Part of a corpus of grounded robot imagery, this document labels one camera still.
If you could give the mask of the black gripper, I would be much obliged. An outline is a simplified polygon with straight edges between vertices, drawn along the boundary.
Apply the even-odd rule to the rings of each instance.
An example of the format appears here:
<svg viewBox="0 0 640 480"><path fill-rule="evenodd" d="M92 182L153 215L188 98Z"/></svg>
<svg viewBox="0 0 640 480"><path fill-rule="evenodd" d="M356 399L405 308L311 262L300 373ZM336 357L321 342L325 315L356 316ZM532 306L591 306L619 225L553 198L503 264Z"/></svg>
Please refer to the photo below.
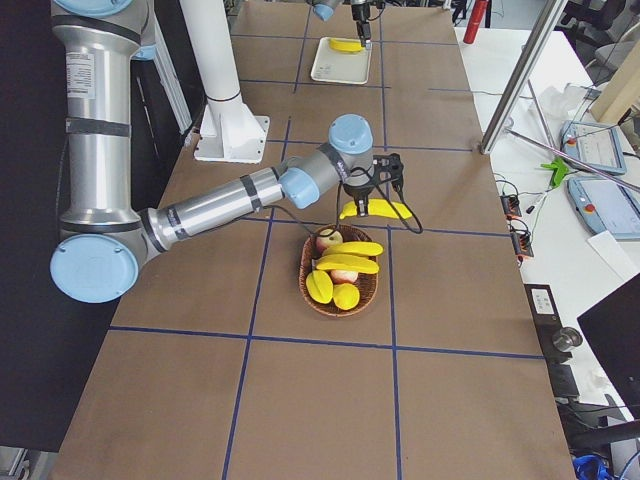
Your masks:
<svg viewBox="0 0 640 480"><path fill-rule="evenodd" d="M353 198L358 217L369 215L369 195L374 189L368 172L355 172L343 183L344 191Z"/></svg>
<svg viewBox="0 0 640 480"><path fill-rule="evenodd" d="M356 22L356 28L361 46L371 48L371 26L369 23L370 6L368 0L351 0L351 14Z"/></svg>

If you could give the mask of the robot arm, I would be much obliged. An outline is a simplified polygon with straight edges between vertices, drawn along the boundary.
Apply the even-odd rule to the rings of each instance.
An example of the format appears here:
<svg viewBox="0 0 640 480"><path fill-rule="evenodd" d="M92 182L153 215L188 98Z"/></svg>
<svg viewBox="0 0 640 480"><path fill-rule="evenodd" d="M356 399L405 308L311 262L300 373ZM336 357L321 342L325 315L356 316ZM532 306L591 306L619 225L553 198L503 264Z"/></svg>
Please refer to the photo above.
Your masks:
<svg viewBox="0 0 640 480"><path fill-rule="evenodd" d="M55 1L54 35L65 48L69 204L50 260L57 288L84 303L121 297L143 267L180 241L214 230L282 199L298 208L331 188L364 207L376 162L368 122L334 120L313 153L259 169L206 193L159 207L170 161L156 139L133 133L133 74L155 69L158 90L177 124L192 124L188 105L150 1Z"/></svg>
<svg viewBox="0 0 640 480"><path fill-rule="evenodd" d="M365 49L371 47L371 2L366 0L311 0L308 4L313 13L322 21L328 21L340 5L348 5L351 16L356 25L356 31L360 44Z"/></svg>

